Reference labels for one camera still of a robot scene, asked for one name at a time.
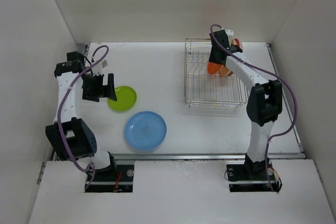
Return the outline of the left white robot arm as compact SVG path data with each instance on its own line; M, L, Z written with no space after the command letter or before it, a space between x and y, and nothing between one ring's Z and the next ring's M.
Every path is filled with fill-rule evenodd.
M54 121L46 126L46 136L61 161L86 164L84 172L96 172L105 179L117 176L118 168L113 155L98 147L96 137L80 115L83 100L99 102L101 98L117 100L114 75L108 74L103 84L101 70L94 70L96 64L87 67L87 57L73 51L67 53L67 60L58 63L54 75L58 82L58 105Z

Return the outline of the blue plate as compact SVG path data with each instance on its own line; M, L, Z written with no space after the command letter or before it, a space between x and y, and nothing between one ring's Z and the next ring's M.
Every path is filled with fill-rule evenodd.
M142 111L133 115L124 128L126 142L139 152L157 149L163 143L166 133L166 122L152 111Z

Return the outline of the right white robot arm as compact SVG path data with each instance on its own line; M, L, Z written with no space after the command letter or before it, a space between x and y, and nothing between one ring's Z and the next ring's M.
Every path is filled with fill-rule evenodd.
M267 170L268 140L274 122L282 112L282 84L264 77L245 57L238 45L230 45L228 35L221 29L210 33L210 62L232 71L248 89L246 112L251 121L249 148L245 155L244 175L256 179Z

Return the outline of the tan beige plate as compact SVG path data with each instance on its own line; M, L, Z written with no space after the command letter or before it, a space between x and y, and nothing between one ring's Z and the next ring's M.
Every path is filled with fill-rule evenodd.
M236 39L232 39L231 44L232 45L237 45ZM231 76L231 75L233 75L233 72L223 65L221 65L221 67L219 69L219 73L220 73L221 76Z

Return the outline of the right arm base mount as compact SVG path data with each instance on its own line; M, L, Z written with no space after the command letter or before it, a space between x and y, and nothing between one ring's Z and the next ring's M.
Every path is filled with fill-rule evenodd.
M280 192L282 180L279 174L271 166L268 167L267 174L269 180L264 169L256 175L251 175L244 164L227 164L225 178L231 193Z

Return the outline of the green plate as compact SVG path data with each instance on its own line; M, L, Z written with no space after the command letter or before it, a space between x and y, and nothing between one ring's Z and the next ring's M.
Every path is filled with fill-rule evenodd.
M137 93L130 86L119 86L115 89L117 100L108 100L108 106L115 111L123 112L131 109L137 101Z

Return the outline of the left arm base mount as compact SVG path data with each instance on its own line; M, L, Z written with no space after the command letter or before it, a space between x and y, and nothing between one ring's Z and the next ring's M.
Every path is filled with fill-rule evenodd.
M132 193L134 164L119 164L117 169L97 170L93 181L88 175L85 184L86 193Z

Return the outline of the metal wire dish rack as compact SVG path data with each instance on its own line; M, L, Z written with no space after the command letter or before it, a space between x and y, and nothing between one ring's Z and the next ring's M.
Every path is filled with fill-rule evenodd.
M184 100L190 108L235 110L247 103L249 91L235 76L208 74L209 38L186 38L184 43Z

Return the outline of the orange plate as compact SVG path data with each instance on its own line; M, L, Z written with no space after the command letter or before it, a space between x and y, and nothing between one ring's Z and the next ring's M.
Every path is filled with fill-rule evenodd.
M219 72L221 68L220 64L209 62L207 65L207 72L208 74L216 74Z

